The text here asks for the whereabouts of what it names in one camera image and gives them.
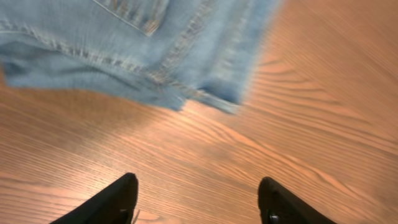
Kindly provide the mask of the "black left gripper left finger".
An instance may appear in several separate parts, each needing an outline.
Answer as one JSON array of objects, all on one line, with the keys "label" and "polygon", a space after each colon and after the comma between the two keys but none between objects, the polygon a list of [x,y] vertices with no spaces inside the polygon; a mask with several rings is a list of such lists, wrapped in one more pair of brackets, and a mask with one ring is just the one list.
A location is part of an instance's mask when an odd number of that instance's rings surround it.
[{"label": "black left gripper left finger", "polygon": [[126,173],[66,215],[51,224],[132,224],[139,182]]}]

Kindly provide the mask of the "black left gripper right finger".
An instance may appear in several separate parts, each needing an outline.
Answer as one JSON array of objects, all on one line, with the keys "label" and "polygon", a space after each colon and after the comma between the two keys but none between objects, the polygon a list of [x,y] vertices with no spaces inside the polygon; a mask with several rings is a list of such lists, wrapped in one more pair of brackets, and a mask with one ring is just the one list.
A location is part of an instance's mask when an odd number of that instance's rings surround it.
[{"label": "black left gripper right finger", "polygon": [[271,177],[257,192],[262,224],[336,224]]}]

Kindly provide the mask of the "light blue denim jeans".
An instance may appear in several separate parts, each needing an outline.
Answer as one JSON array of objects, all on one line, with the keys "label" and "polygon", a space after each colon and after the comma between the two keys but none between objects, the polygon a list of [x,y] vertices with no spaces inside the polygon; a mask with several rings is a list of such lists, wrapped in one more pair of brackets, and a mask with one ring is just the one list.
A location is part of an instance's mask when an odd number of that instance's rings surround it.
[{"label": "light blue denim jeans", "polygon": [[234,113],[276,0],[1,0],[1,63],[14,87],[91,90]]}]

